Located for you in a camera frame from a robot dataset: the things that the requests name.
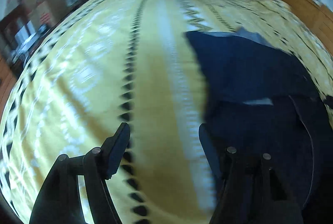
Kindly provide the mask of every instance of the pile of dark clothes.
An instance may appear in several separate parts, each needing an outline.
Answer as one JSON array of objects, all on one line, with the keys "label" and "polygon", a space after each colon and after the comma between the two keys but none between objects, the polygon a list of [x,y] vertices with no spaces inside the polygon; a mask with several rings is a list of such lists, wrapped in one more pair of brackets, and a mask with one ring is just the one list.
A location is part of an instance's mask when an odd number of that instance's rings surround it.
[{"label": "pile of dark clothes", "polygon": [[[204,119],[210,135],[246,155],[269,153],[305,208],[333,168],[333,131],[307,70],[295,56],[244,29],[186,37],[209,85]],[[215,159],[225,149],[218,144],[211,145]],[[209,164],[219,191],[219,164]]]}]

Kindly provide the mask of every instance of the wooden headboard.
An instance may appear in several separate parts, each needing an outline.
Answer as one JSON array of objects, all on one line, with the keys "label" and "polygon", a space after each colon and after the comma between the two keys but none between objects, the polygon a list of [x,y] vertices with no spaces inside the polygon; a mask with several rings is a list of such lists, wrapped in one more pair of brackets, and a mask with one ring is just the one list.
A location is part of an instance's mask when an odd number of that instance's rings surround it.
[{"label": "wooden headboard", "polygon": [[333,55],[333,12],[314,0],[282,0]]}]

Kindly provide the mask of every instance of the round screw head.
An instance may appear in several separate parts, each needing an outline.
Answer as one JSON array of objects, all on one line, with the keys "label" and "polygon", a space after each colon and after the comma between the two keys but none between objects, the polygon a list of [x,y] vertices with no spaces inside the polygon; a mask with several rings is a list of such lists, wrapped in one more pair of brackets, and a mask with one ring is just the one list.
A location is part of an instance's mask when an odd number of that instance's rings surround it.
[{"label": "round screw head", "polygon": [[95,147],[95,148],[92,149],[91,152],[92,152],[93,154],[98,154],[100,151],[101,151],[101,148],[100,148],[100,147]]},{"label": "round screw head", "polygon": [[67,158],[67,154],[61,154],[58,156],[59,161],[64,161]]},{"label": "round screw head", "polygon": [[237,152],[237,150],[236,150],[235,147],[228,147],[228,148],[227,148],[227,152],[228,152],[228,153],[231,153],[231,154],[234,154],[235,152]]},{"label": "round screw head", "polygon": [[270,156],[270,154],[267,154],[267,153],[264,153],[263,155],[262,155],[262,157],[264,158],[264,159],[266,159],[266,160],[270,160],[272,157]]}]

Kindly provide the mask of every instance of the yellow object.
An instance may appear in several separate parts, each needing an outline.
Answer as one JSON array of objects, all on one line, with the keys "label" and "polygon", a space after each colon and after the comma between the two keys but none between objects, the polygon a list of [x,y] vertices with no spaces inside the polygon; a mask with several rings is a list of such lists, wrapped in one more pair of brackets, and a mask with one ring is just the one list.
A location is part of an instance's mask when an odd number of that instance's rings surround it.
[{"label": "yellow object", "polygon": [[[121,165],[134,175],[120,167],[107,182],[122,222],[208,223],[215,193],[198,138],[206,84],[184,32],[240,27],[293,52],[321,96],[333,95],[332,56],[281,1],[90,0],[64,20],[28,62],[1,121],[1,190],[21,220],[29,223],[58,155],[86,154],[129,119],[132,146]],[[140,205],[147,216],[133,212]]]}]

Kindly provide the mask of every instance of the patterned bedspread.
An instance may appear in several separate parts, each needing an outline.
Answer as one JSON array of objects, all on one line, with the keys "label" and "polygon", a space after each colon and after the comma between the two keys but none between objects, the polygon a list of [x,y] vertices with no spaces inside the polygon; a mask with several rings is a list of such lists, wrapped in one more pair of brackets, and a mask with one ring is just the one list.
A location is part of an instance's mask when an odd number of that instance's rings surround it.
[{"label": "patterned bedspread", "polygon": [[[58,155],[86,154],[126,121],[130,147],[107,182],[122,222],[208,223],[205,81],[184,32],[240,27],[295,54],[322,98],[333,95],[332,56],[281,1],[90,0],[64,20],[28,62],[1,121],[0,187],[21,220]],[[82,177],[79,186],[93,223]]]}]

